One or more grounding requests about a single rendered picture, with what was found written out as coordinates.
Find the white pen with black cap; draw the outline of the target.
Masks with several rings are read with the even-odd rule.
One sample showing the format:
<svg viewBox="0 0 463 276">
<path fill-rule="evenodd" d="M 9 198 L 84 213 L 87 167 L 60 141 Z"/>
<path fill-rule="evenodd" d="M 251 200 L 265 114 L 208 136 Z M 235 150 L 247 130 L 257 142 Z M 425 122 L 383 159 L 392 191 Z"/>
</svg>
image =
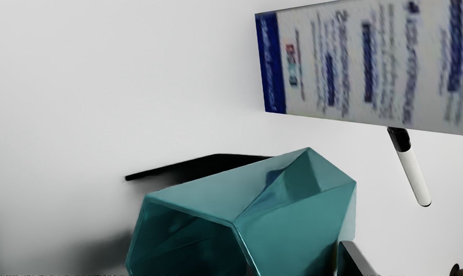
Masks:
<svg viewBox="0 0 463 276">
<path fill-rule="evenodd" d="M 432 197 L 419 166 L 417 156 L 412 148 L 408 131 L 404 128 L 387 127 L 387 132 L 389 133 L 417 203 L 423 207 L 430 206 Z"/>
</svg>

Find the white carton with blue print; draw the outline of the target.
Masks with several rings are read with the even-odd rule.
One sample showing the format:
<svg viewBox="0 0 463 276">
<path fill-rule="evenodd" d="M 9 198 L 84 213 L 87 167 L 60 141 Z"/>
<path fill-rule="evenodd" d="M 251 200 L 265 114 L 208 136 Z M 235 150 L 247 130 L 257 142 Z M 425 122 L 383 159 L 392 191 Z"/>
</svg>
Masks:
<svg viewBox="0 0 463 276">
<path fill-rule="evenodd" d="M 255 15 L 265 110 L 463 136 L 463 0 Z"/>
</svg>

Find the teal faceted mug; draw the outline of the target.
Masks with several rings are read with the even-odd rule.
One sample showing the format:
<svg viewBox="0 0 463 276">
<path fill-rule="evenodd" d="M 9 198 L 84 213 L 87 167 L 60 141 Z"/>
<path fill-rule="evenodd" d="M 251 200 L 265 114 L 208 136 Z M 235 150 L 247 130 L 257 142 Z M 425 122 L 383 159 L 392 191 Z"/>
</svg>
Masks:
<svg viewBox="0 0 463 276">
<path fill-rule="evenodd" d="M 144 196 L 130 276 L 380 276 L 353 242 L 356 182 L 311 148 L 214 154 L 126 176 Z"/>
</svg>

